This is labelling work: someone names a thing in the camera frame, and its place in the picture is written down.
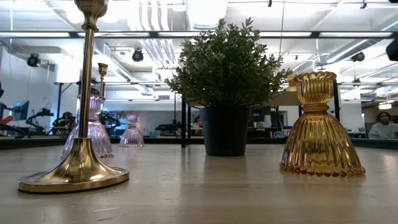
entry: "glass candle holder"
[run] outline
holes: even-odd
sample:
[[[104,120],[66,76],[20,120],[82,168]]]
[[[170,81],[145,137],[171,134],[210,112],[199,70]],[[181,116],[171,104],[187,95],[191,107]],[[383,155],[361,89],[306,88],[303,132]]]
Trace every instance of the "glass candle holder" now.
[[[121,147],[142,147],[144,146],[144,138],[142,133],[137,128],[139,114],[133,113],[128,114],[127,120],[129,122],[129,127],[124,131],[122,137],[120,138],[119,146]]]
[[[112,145],[105,127],[99,121],[105,98],[98,95],[90,95],[90,105],[88,109],[88,131],[87,137],[91,138],[93,150],[98,158],[113,157]],[[73,139],[78,137],[79,124],[77,124],[69,134],[65,148],[62,151],[61,159],[66,158],[73,146]]]
[[[287,139],[280,162],[283,170],[327,177],[365,173],[344,127],[327,113],[335,79],[336,75],[331,72],[294,77],[304,114],[295,122]]]

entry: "ceiling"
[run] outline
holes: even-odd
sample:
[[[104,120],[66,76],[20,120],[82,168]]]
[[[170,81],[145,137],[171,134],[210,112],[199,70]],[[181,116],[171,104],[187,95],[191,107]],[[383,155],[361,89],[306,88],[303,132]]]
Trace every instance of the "ceiling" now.
[[[211,6],[225,0],[202,0],[207,7],[197,7],[196,13],[209,16],[215,13],[216,9]],[[190,30],[184,0],[164,1],[111,1],[108,13],[105,16],[112,17],[115,21],[106,22],[110,17],[101,18],[98,21],[98,28],[101,32],[106,31],[131,31],[137,30],[165,30],[162,15],[166,7],[166,24],[170,30]],[[387,0],[366,1],[367,7],[360,9],[362,0],[273,0],[272,6],[268,7],[269,1],[258,0],[229,0],[226,3],[225,18],[228,23],[240,24],[247,17],[254,19],[254,29],[261,31],[382,31],[388,24],[398,21],[398,4],[391,4]],[[159,4],[157,9],[157,22],[152,17],[152,4]],[[147,12],[148,25],[145,28],[144,9]],[[79,21],[81,14],[77,11],[73,1],[43,1],[43,0],[15,0],[0,1],[0,31],[82,31]],[[140,29],[132,27],[131,21],[139,21]],[[178,58],[181,52],[183,39],[170,39],[170,48],[174,57]],[[172,74],[172,70],[158,70],[161,60],[152,60],[147,47],[142,45],[153,44],[159,46],[164,63],[170,68],[173,67],[171,58],[168,58],[165,47],[160,40],[139,40],[139,39],[96,39],[96,45],[106,44],[111,53],[109,56],[126,73],[135,78],[134,81],[162,81]],[[259,42],[268,45],[270,54],[282,55],[284,57],[283,68],[295,68],[297,72],[310,72],[318,70],[316,62],[325,63],[328,55],[333,55],[338,50],[348,48],[353,44],[354,39],[261,39]],[[395,62],[388,60],[385,55],[385,48],[391,40],[382,40],[374,45],[362,49],[365,59],[356,62],[343,58],[331,65],[325,65],[328,70],[340,73],[340,81],[351,82],[354,76],[364,75],[362,82],[380,82],[383,80],[394,80],[398,77],[398,67]],[[84,39],[20,39],[13,40],[12,46],[33,46],[33,47],[60,47],[74,60],[83,58]],[[141,62],[133,62],[131,59],[134,49],[143,49],[144,59]],[[352,86],[342,87],[344,90],[352,90]],[[367,86],[360,90],[366,93],[376,89],[374,86]],[[135,88],[123,87],[120,90],[133,91]]]

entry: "candlestick base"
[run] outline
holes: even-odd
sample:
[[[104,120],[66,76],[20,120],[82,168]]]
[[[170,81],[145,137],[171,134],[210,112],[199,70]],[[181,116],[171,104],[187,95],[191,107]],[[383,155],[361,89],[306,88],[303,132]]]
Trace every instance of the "candlestick base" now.
[[[53,169],[22,177],[18,189],[30,193],[67,193],[120,184],[129,171],[104,165],[95,155],[90,138],[75,138],[69,155]]]

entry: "green plant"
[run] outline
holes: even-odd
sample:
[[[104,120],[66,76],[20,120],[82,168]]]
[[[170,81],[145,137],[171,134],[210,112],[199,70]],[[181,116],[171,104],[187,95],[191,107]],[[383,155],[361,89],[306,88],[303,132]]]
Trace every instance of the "green plant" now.
[[[266,56],[267,46],[256,43],[260,32],[252,31],[252,23],[246,19],[239,29],[220,19],[215,31],[184,40],[180,54],[184,66],[166,80],[171,90],[203,106],[258,105],[277,96],[291,71],[277,71],[282,58]]]

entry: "computer monitor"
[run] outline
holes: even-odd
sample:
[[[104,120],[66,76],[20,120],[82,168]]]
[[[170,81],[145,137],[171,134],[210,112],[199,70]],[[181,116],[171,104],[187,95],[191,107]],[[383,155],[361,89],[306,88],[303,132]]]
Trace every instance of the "computer monitor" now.
[[[11,105],[11,115],[13,121],[23,121],[27,119],[29,100],[18,101]]]

